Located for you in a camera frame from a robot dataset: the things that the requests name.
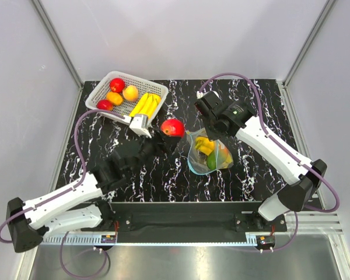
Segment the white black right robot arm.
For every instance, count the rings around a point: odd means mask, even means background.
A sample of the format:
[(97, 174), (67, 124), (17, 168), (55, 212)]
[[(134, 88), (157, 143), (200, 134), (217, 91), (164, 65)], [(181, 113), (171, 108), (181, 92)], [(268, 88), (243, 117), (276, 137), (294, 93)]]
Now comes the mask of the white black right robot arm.
[(208, 139), (235, 137), (244, 142), (272, 165), (286, 185), (265, 199), (253, 216), (256, 229), (266, 231), (274, 219), (288, 211), (300, 212), (320, 186), (320, 178), (327, 165), (322, 160), (312, 161), (291, 148), (273, 133), (259, 116), (240, 101), (222, 101), (213, 92), (201, 94), (195, 106)]

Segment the clear zip top bag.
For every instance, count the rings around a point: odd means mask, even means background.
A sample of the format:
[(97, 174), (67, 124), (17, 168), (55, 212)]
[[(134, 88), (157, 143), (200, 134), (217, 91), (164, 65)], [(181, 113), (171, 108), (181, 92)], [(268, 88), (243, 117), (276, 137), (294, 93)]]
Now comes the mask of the clear zip top bag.
[(190, 146), (187, 163), (194, 174), (203, 176), (232, 167), (233, 158), (229, 149), (220, 140), (209, 140), (204, 128), (185, 133)]

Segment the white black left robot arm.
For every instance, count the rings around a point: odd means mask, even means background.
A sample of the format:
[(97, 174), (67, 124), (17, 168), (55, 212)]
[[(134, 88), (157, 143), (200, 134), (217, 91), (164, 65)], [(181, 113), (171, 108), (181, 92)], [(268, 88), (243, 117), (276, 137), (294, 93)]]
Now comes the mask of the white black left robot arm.
[(29, 251), (46, 238), (73, 230), (110, 230), (115, 214), (102, 196), (125, 187), (155, 156), (169, 156), (182, 136), (155, 130), (150, 138), (127, 142), (76, 181), (42, 197), (7, 204), (8, 229), (16, 253)]

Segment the orange green mango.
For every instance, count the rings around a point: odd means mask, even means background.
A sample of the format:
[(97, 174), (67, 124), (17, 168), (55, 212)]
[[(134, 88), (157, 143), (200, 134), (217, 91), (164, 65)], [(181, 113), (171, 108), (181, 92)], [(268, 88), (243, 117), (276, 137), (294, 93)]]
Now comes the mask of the orange green mango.
[(232, 163), (232, 156), (226, 147), (219, 147), (207, 156), (206, 163), (210, 170), (225, 169)]

